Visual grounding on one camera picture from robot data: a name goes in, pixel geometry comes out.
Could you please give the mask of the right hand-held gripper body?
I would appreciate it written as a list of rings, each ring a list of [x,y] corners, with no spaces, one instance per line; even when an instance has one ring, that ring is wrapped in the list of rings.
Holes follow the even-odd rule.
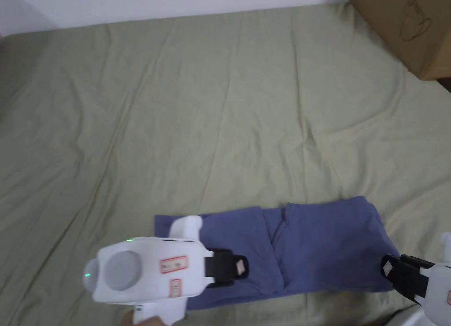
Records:
[[[442,263],[430,268],[420,268],[420,274],[428,279],[424,297],[415,296],[421,309],[412,314],[413,326],[449,326],[451,324],[451,234],[441,236]]]

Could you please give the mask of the person's left hand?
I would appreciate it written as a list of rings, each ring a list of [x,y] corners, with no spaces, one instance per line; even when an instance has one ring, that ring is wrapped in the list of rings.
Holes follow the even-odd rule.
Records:
[[[165,326],[165,324],[162,322],[161,318],[158,316],[153,316],[151,318],[148,318],[138,324],[133,323],[133,313],[127,313],[124,315],[123,319],[121,320],[120,326]]]

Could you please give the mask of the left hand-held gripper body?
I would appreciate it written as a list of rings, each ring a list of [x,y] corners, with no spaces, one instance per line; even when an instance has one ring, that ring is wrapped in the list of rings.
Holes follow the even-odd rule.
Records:
[[[233,253],[207,249],[202,226],[200,216],[186,216],[171,224],[166,238],[135,237],[101,248],[84,268],[84,288],[97,303],[133,306],[134,324],[158,316],[173,325],[185,317],[189,298],[234,282],[211,277],[211,257]]]

